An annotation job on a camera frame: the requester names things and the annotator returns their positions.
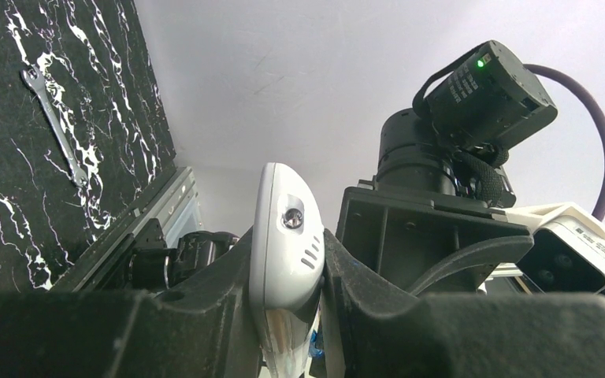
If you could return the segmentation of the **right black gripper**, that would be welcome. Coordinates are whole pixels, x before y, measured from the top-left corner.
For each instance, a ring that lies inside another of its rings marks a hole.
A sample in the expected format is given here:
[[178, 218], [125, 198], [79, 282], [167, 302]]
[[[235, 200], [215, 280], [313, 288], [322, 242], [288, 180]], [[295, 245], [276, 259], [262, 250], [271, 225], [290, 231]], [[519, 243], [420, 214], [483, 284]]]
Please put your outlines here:
[[411, 295], [474, 292], [499, 264], [519, 262], [534, 245], [527, 227], [494, 219], [481, 201], [402, 188], [346, 188], [336, 238]]

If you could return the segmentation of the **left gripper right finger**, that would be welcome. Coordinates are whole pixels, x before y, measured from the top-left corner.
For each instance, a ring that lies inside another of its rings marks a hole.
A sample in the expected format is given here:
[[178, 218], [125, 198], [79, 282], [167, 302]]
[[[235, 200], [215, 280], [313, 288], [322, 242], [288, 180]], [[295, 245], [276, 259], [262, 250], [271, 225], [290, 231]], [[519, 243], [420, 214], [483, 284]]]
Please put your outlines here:
[[415, 298], [324, 239], [330, 377], [605, 377], [602, 295]]

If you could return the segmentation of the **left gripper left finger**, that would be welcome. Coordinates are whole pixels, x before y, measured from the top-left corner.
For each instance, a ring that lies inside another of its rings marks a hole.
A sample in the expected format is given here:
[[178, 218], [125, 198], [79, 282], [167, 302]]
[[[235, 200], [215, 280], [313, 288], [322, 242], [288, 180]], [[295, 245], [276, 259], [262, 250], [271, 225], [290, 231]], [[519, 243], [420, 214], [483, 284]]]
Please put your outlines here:
[[251, 239], [156, 297], [0, 292], [0, 377], [257, 376]]

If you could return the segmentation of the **white remote control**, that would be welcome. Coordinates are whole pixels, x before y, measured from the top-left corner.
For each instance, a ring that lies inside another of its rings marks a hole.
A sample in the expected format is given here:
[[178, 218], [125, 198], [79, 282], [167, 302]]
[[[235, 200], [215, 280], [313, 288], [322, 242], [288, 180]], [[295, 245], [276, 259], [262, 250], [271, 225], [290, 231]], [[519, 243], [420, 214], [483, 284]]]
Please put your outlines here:
[[301, 377], [321, 297], [325, 227], [315, 197], [289, 166], [269, 162], [251, 237], [249, 302], [272, 377]]

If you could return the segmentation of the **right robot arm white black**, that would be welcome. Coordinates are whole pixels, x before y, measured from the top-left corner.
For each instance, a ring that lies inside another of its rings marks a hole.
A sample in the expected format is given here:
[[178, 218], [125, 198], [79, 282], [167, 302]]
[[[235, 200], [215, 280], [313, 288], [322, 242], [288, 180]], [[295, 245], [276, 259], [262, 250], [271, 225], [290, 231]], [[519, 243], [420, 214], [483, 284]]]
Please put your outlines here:
[[286, 164], [265, 164], [252, 292], [291, 301], [319, 289], [336, 298], [478, 289], [533, 248], [531, 232], [497, 217], [514, 204], [503, 166], [557, 113], [509, 48], [495, 40], [471, 48], [384, 122], [377, 171], [344, 191], [329, 241], [310, 186]]

